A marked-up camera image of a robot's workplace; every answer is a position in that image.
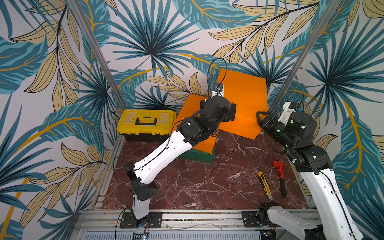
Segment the large orange shoebox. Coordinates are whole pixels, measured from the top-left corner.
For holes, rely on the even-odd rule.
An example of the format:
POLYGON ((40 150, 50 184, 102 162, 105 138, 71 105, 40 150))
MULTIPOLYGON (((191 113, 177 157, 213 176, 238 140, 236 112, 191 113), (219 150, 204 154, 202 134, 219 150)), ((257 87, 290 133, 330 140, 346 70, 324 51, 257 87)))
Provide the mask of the large orange shoebox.
POLYGON ((192 150, 213 154, 216 137, 205 134, 205 127, 199 122, 199 114, 202 112, 201 102, 204 105, 207 99, 198 95, 189 95, 176 118, 175 130, 181 131, 185 138, 184 142, 191 144, 192 150))

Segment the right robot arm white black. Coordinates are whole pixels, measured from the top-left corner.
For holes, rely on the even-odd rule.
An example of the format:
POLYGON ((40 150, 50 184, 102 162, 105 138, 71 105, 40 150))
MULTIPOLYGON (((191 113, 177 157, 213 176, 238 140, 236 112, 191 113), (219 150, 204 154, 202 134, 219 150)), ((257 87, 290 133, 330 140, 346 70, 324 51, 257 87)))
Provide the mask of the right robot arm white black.
POLYGON ((307 184, 321 223, 309 223, 274 203, 264 206, 268 222, 284 228, 301 240, 362 240, 338 189, 332 162, 322 147, 313 143, 317 122, 304 112, 279 120, 274 113, 257 112, 261 129, 284 149, 307 184))

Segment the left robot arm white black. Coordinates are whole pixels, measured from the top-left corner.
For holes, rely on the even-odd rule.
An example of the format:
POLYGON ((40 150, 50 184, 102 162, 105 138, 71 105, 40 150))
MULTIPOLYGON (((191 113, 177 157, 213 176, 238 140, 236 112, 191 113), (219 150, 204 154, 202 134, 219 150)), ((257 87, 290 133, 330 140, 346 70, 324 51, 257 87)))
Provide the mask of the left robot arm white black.
POLYGON ((132 212, 137 221, 149 217, 151 198, 157 194, 156 176, 173 160, 197 144, 214 137, 222 122, 235 120, 237 105, 222 96, 200 102, 200 109, 192 116, 177 122, 169 138, 157 149, 134 165, 124 167, 132 183, 132 212))

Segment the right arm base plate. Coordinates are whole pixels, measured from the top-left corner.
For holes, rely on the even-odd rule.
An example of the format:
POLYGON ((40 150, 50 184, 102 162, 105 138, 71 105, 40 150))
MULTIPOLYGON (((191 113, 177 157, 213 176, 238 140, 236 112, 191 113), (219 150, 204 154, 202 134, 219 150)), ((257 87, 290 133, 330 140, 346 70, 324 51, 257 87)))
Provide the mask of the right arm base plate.
POLYGON ((279 225, 276 225, 272 223, 267 214, 264 212, 261 212, 259 214, 258 211, 243 211, 242 214, 242 220, 243 225, 245 228, 276 228, 280 227, 279 225))

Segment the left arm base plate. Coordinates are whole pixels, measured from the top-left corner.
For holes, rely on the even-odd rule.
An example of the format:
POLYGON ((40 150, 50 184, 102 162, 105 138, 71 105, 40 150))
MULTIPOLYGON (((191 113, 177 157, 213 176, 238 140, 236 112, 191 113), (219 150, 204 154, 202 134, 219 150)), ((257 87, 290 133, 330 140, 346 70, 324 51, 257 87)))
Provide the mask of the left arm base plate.
POLYGON ((125 212, 120 223, 121 229, 160 229, 162 225, 162 212, 149 212, 149 214, 138 220, 135 218, 134 213, 125 212))

